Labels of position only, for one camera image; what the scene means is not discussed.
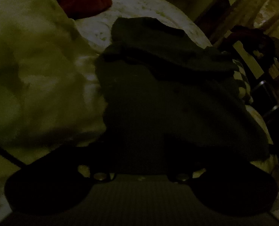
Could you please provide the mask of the black clothing item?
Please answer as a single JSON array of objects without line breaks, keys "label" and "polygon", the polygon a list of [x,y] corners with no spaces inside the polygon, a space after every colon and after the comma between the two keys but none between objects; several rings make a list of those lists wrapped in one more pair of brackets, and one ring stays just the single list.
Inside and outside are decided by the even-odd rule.
[{"label": "black clothing item", "polygon": [[270,158],[270,142],[239,98],[231,63],[151,17],[118,18],[95,62],[107,103],[98,163],[110,172],[235,169]]}]

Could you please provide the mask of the black white checkered cloth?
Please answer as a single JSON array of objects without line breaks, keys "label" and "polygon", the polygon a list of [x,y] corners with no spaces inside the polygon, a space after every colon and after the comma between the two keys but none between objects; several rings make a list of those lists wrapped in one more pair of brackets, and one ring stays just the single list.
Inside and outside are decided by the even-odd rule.
[{"label": "black white checkered cloth", "polygon": [[233,77],[236,81],[236,87],[239,90],[239,98],[246,104],[251,105],[253,103],[253,98],[250,94],[251,87],[248,83],[245,70],[242,64],[238,60],[232,60],[233,62]]}]

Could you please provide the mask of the white leaf-print bedsheet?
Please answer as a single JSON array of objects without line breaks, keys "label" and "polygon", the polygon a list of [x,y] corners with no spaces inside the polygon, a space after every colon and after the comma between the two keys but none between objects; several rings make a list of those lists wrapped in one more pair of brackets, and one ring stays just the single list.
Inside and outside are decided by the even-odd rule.
[{"label": "white leaf-print bedsheet", "polygon": [[[103,113],[107,103],[100,92],[95,62],[105,49],[89,44],[57,0],[0,0],[0,153],[10,147],[46,147],[50,152],[96,149],[96,141],[106,131]],[[81,206],[71,211],[13,212],[14,225],[278,224],[273,213],[279,205],[278,149],[262,126],[263,120],[245,106],[270,142],[270,158],[252,162],[278,186],[269,211],[213,213],[182,180],[161,173],[112,173],[105,168],[94,174],[98,183]]]}]

